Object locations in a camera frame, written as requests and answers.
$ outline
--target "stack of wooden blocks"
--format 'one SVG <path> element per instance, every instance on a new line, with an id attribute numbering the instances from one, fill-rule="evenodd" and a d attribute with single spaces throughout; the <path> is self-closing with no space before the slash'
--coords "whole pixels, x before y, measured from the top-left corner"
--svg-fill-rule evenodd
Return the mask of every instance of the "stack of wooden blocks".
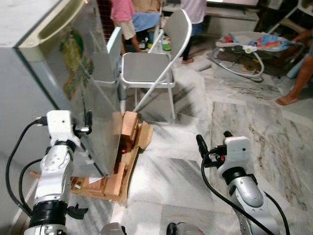
<path id="1" fill-rule="evenodd" d="M 126 112 L 123 115 L 120 151 L 111 177 L 97 179 L 96 182 L 91 182 L 89 178 L 73 177 L 71 192 L 116 202 L 126 201 L 138 150 L 144 149 L 150 143 L 152 131 L 152 127 L 146 122 L 138 126 L 137 113 Z"/>

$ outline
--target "folding chair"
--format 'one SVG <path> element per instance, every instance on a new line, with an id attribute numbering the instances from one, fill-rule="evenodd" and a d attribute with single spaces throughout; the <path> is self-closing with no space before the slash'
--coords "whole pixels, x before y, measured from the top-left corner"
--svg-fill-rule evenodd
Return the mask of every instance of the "folding chair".
<path id="1" fill-rule="evenodd" d="M 123 84 L 135 88 L 136 112 L 155 88 L 167 88 L 171 104 L 172 117 L 175 118 L 172 88 L 175 80 L 171 67 L 185 50 L 191 35 L 192 25 L 184 10 L 177 10 L 168 19 L 160 31 L 149 53 L 126 53 L 122 58 Z M 171 40 L 171 57 L 167 54 L 151 53 L 162 35 L 166 33 Z M 137 102 L 137 88 L 150 88 L 144 97 Z"/>

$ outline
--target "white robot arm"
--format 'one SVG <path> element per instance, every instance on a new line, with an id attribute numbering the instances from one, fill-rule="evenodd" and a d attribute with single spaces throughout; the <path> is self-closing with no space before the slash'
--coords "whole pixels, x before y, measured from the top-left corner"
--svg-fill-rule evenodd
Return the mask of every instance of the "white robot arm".
<path id="1" fill-rule="evenodd" d="M 66 214 L 83 219 L 88 209 L 67 206 L 70 194 L 70 178 L 73 173 L 73 153 L 81 147 L 79 136 L 91 132 L 92 116 L 87 114 L 87 126 L 77 128 L 70 111 L 47 113 L 51 148 L 41 160 L 41 176 L 38 181 L 29 228 L 24 235 L 66 235 Z M 101 235 L 124 235 L 117 223 L 106 225 Z"/>
<path id="2" fill-rule="evenodd" d="M 265 192 L 261 191 L 253 174 L 246 174 L 246 165 L 250 160 L 250 142 L 246 137 L 233 137 L 225 132 L 224 144 L 207 150 L 201 135 L 197 135 L 197 143 L 203 158 L 201 173 L 209 189 L 220 199 L 233 207 L 242 235 L 279 235 L 277 223 L 268 209 L 268 199 L 278 207 L 284 219 L 286 234 L 289 233 L 287 220 L 279 205 Z M 211 161 L 210 154 L 214 154 L 216 161 Z M 220 195 L 209 183 L 204 169 L 216 167 L 217 174 L 224 179 L 228 186 L 230 200 Z M 187 223 L 170 223 L 167 235 L 204 235 L 194 225 Z"/>

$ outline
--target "chair seat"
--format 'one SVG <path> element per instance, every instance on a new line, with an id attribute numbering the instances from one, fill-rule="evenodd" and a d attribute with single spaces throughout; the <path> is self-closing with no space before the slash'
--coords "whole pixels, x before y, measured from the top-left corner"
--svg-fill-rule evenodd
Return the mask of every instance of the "chair seat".
<path id="1" fill-rule="evenodd" d="M 126 53 L 122 62 L 122 79 L 129 84 L 154 83 L 169 63 L 167 54 Z M 173 82 L 173 76 L 170 76 L 170 83 Z"/>

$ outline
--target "person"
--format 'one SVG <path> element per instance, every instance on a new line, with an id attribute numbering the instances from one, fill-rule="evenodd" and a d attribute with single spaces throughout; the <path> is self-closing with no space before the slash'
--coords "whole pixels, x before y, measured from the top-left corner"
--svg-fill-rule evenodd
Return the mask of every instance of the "person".
<path id="1" fill-rule="evenodd" d="M 190 64 L 194 62 L 192 57 L 189 57 L 189 52 L 193 37 L 200 34 L 202 31 L 202 22 L 205 16 L 206 0 L 181 0 L 181 8 L 187 13 L 191 23 L 192 32 L 189 43 L 182 54 L 182 64 Z"/>
<path id="2" fill-rule="evenodd" d="M 136 52 L 146 52 L 142 51 L 139 47 L 137 41 L 135 27 L 132 21 L 132 15 L 135 14 L 135 10 L 131 0 L 111 0 L 111 20 L 115 27 L 121 27 L 122 35 L 122 48 L 121 55 L 123 56 L 125 52 L 125 40 L 130 39 L 132 45 L 135 47 Z"/>
<path id="3" fill-rule="evenodd" d="M 300 33 L 299 36 L 297 36 L 293 41 L 304 42 L 312 37 L 313 30 L 306 30 Z M 288 105 L 296 102 L 298 100 L 300 92 L 302 91 L 302 89 L 308 83 L 312 76 L 313 76 L 313 43 L 311 45 L 309 53 L 303 60 L 293 89 L 289 92 L 288 95 L 277 99 L 276 103 L 280 105 Z"/>

